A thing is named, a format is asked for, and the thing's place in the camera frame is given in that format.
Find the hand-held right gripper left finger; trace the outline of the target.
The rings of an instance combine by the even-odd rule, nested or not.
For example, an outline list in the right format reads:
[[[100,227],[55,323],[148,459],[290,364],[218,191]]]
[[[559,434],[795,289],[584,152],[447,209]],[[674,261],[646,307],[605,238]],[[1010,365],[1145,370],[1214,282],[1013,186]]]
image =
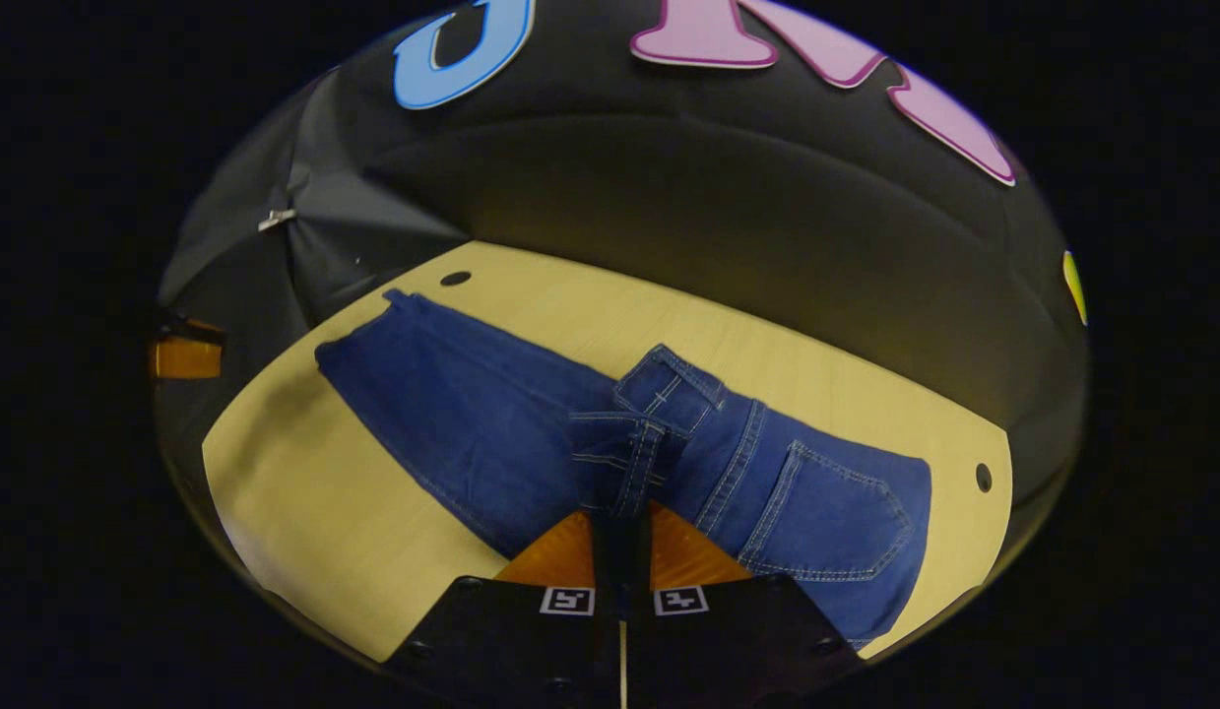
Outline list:
[[[617,600],[584,511],[500,574],[451,580],[388,661],[451,708],[619,708],[621,669]]]

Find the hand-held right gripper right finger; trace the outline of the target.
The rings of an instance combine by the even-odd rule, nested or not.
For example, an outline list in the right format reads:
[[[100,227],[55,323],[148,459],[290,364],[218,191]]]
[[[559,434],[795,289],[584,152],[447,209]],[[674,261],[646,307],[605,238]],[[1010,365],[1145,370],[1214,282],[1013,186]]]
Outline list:
[[[799,708],[865,668],[789,575],[749,574],[656,502],[632,533],[627,708]]]

